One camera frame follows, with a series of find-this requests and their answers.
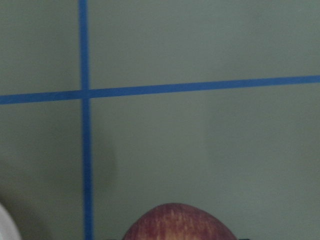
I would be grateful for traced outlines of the pink plate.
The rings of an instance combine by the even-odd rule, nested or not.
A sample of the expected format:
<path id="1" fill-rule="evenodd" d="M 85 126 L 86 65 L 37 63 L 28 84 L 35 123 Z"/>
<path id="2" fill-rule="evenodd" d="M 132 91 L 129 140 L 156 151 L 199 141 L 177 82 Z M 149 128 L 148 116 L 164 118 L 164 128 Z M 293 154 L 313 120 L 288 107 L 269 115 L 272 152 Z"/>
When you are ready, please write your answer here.
<path id="1" fill-rule="evenodd" d="M 0 204 L 0 240 L 22 240 L 15 221 L 2 204 Z"/>

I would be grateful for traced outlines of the red apple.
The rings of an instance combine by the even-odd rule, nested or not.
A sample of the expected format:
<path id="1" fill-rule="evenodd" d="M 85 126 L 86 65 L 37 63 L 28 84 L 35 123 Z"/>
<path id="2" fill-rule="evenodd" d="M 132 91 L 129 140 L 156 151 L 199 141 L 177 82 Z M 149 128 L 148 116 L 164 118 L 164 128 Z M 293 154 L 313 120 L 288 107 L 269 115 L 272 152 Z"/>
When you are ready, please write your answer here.
<path id="1" fill-rule="evenodd" d="M 220 220 L 204 210 L 182 203 L 166 203 L 143 214 L 124 240 L 235 240 Z"/>

